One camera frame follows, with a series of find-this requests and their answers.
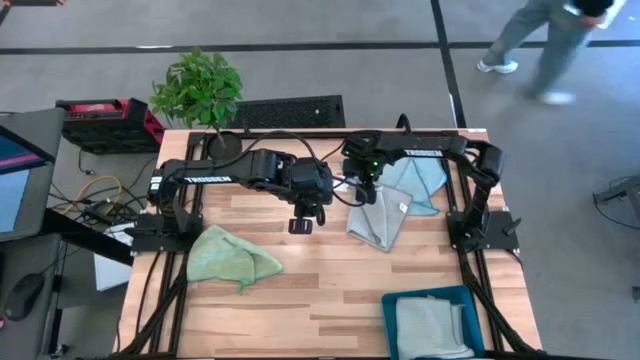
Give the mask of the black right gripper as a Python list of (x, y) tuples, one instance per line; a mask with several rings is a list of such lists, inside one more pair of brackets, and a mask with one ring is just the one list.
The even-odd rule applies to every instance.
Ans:
[(377, 199), (377, 185), (367, 183), (377, 181), (382, 174), (384, 158), (367, 145), (346, 142), (344, 145), (344, 174), (357, 177), (360, 185), (360, 202), (374, 204)]

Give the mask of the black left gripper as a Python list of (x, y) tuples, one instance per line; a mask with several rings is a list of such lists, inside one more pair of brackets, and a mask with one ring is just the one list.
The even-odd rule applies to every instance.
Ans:
[(300, 195), (292, 204), (294, 205), (294, 218), (289, 220), (288, 232), (308, 235), (312, 233), (313, 222), (307, 218), (315, 217), (318, 225), (325, 224), (324, 206), (331, 204), (331, 193)]

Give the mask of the grey microfiber towel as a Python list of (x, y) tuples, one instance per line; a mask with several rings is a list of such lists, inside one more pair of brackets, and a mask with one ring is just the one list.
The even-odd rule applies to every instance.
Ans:
[(400, 190), (377, 185), (373, 204), (352, 208), (346, 233), (384, 252), (390, 252), (399, 236), (412, 196)]
[(399, 360), (466, 359), (475, 355), (464, 343), (463, 305), (433, 297), (403, 297), (396, 302)]

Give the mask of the blue microfiber towel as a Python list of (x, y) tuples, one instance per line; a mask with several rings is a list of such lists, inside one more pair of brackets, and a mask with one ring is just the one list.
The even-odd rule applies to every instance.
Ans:
[(409, 194), (412, 197), (408, 208), (410, 216), (434, 216), (440, 210), (431, 201), (431, 196), (447, 181), (440, 161), (434, 158), (402, 158), (394, 165), (386, 165), (378, 182)]

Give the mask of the green microfiber towel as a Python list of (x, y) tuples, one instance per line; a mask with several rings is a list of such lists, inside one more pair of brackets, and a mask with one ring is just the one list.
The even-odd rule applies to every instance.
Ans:
[(283, 265), (268, 252), (237, 237), (220, 226), (211, 225), (193, 243), (186, 265), (188, 282), (218, 279), (245, 287), (283, 271)]

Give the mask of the teal plastic bin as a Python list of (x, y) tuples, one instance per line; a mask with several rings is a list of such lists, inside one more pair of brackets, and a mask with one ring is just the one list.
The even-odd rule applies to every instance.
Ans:
[[(391, 360), (399, 360), (397, 348), (397, 322), (396, 302), (403, 297), (427, 298), (448, 300), (452, 304), (463, 305), (462, 329), (464, 343), (475, 353), (471, 358), (450, 360), (474, 360), (482, 358), (486, 349), (478, 321), (478, 316), (473, 304), (469, 289), (464, 285), (431, 288), (425, 290), (388, 293), (382, 296), (381, 306), (385, 326), (385, 334)], [(416, 360), (446, 360), (438, 358), (417, 358)]]

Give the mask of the green potted plant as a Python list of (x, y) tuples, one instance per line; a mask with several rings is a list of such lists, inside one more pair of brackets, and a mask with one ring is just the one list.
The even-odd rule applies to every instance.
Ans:
[(237, 117), (243, 100), (238, 70), (218, 52), (196, 47), (169, 65), (162, 83), (152, 84), (152, 111), (191, 129), (201, 125), (215, 131), (206, 142), (212, 159), (231, 159), (241, 152), (240, 143), (223, 132)]

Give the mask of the white box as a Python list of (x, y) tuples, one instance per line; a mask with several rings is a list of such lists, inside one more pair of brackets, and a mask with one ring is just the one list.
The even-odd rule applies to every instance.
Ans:
[[(131, 246), (133, 238), (125, 233), (125, 229), (133, 227), (133, 222), (114, 225), (107, 228), (104, 234), (120, 243)], [(100, 292), (127, 283), (131, 275), (130, 265), (119, 263), (98, 254), (94, 255), (94, 270), (96, 290)]]

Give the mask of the red and black toolbox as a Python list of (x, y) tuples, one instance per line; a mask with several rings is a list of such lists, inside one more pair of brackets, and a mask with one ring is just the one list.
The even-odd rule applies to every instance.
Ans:
[(65, 111), (63, 137), (95, 155), (156, 153), (165, 127), (146, 102), (135, 98), (58, 100)]

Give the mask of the person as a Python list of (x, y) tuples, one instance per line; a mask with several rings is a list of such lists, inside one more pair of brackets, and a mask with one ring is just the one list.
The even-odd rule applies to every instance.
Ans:
[(510, 74), (518, 63), (511, 52), (534, 31), (546, 25), (547, 40), (527, 95), (546, 105), (569, 105), (575, 95), (557, 83), (584, 47), (591, 33), (604, 29), (627, 0), (527, 0), (505, 24), (476, 68), (483, 73)]

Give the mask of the grey metal stand leg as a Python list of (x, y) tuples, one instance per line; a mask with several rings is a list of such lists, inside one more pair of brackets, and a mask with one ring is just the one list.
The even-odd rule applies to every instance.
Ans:
[(621, 183), (593, 195), (594, 203), (597, 205), (623, 197), (628, 198), (632, 209), (640, 216), (640, 175), (626, 177)]

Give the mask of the dark side desk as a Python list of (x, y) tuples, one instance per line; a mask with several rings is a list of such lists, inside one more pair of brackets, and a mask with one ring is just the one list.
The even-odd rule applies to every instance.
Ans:
[[(60, 245), (58, 235), (0, 243), (0, 360), (40, 360), (47, 355)], [(6, 297), (29, 273), (42, 273), (44, 287), (31, 313), (22, 321), (10, 321), (3, 314)]]

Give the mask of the desk computer monitor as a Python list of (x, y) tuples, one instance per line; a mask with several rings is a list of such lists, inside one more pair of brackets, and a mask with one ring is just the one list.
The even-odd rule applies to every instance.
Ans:
[(0, 115), (0, 242), (40, 232), (65, 112)]

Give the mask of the black computer mouse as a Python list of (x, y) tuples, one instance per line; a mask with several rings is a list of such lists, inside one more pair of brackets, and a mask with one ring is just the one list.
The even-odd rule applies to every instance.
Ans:
[(4, 304), (4, 316), (14, 322), (24, 320), (33, 310), (45, 284), (42, 273), (29, 273), (11, 289)]

